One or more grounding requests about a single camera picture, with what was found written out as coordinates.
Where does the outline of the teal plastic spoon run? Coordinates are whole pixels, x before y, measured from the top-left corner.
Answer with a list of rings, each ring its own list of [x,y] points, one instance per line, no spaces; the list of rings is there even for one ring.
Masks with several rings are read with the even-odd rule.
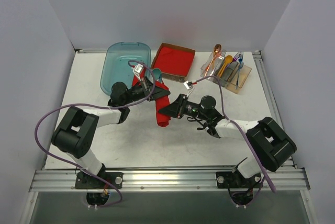
[[[153,73],[155,81],[160,82],[160,83],[163,82],[163,80],[162,80],[162,72],[161,72],[160,69],[158,69],[158,68],[152,69],[152,73]]]

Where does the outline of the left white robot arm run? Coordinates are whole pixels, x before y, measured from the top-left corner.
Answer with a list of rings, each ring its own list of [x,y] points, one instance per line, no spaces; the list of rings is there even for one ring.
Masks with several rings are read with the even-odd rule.
[[[127,119],[130,109],[128,107],[121,108],[121,106],[144,99],[151,91],[153,93],[148,101],[155,101],[157,124],[160,127],[166,127],[171,117],[159,113],[159,110],[170,104],[169,88],[160,81],[152,83],[146,77],[135,83],[132,88],[127,88],[123,82],[116,82],[112,85],[108,106],[118,107],[116,110],[83,110],[71,106],[66,111],[51,138],[51,142],[86,170],[87,182],[92,187],[102,187],[107,179],[104,164],[96,158],[91,150],[96,129],[106,125],[123,123]]]

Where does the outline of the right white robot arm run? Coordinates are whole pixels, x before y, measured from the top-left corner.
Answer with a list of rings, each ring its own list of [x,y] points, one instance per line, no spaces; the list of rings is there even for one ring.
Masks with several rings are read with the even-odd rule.
[[[232,174],[233,183],[244,187],[251,177],[261,173],[261,168],[275,172],[296,151],[297,146],[279,124],[271,117],[259,121],[232,121],[222,115],[216,108],[212,96],[204,96],[200,103],[190,102],[181,94],[171,104],[161,108],[159,113],[180,119],[187,115],[201,125],[198,130],[205,130],[215,138],[243,139],[254,151],[251,157],[241,161]]]

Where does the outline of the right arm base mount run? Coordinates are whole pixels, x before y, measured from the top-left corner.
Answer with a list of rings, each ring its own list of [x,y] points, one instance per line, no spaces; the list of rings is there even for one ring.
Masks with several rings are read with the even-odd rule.
[[[252,187],[259,188],[261,174],[256,173],[250,178],[245,178],[235,168],[216,172],[217,187],[221,189],[249,189]]]

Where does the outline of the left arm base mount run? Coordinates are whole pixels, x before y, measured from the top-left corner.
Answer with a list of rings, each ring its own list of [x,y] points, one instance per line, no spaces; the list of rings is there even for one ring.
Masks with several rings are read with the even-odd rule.
[[[102,178],[115,186],[117,189],[122,188],[123,182],[123,173],[122,172],[105,172],[102,174]],[[79,172],[76,175],[76,181],[74,185],[75,189],[107,189],[111,188],[109,185],[106,185],[105,182],[92,177],[84,172]]]

